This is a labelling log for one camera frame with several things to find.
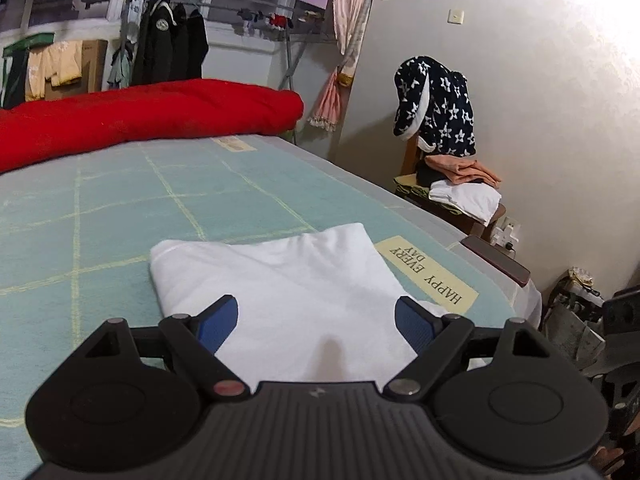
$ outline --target yellow label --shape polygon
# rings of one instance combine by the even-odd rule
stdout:
[[[254,152],[256,149],[253,146],[249,146],[244,140],[238,139],[236,136],[220,137],[219,139],[213,139],[223,148],[228,149],[230,152]]]
[[[450,312],[465,314],[478,297],[465,282],[401,236],[382,240],[376,244],[376,249]]]

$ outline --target ribbed black surface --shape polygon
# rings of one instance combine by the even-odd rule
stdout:
[[[516,475],[451,448],[413,404],[382,399],[372,383],[265,383],[240,404],[215,407],[182,449],[136,471],[69,472],[45,465],[33,480],[591,480],[588,466]]]

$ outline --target light blue bedspread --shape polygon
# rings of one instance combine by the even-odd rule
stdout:
[[[0,175],[0,479],[39,463],[24,407],[79,342],[109,317],[158,322],[147,259],[166,238],[252,243],[362,222],[374,243],[400,235],[478,291],[467,313],[477,324],[502,326],[513,315],[521,289],[456,253],[459,232],[424,212],[432,228],[415,226],[398,213],[399,199],[383,204],[279,139],[243,139],[254,150],[160,140]],[[429,299],[391,268],[409,293]]]

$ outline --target light switch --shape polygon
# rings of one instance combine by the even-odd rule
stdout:
[[[465,21],[465,11],[450,9],[449,10],[449,19],[447,20],[449,23],[455,23],[456,25],[462,25],[462,22]]]

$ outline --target orange folded cloth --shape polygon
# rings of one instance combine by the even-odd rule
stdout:
[[[473,158],[453,155],[427,155],[424,161],[432,170],[439,171],[453,184],[463,184],[481,178],[491,187],[498,189],[502,180],[493,171]]]

